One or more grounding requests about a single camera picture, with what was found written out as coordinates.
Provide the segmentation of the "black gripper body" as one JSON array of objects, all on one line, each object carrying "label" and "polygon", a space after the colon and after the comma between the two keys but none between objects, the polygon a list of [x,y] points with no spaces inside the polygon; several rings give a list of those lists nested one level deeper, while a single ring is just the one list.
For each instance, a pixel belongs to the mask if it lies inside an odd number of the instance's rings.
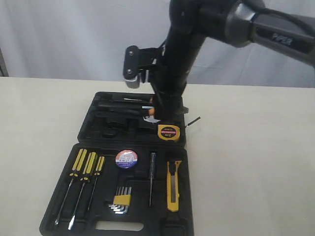
[{"label": "black gripper body", "polygon": [[181,96],[187,77],[204,43],[204,36],[184,34],[171,26],[165,40],[164,54],[158,57],[158,70],[152,81],[157,94]]}]

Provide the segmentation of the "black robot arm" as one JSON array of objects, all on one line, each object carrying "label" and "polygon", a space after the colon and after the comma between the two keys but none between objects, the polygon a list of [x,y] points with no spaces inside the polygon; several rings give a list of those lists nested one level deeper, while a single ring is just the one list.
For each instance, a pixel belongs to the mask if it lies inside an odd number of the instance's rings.
[{"label": "black robot arm", "polygon": [[236,48],[255,43],[315,64],[315,20],[267,8],[261,0],[173,0],[170,28],[157,55],[155,95],[148,115],[159,120],[186,114],[177,104],[192,65],[206,38]]}]

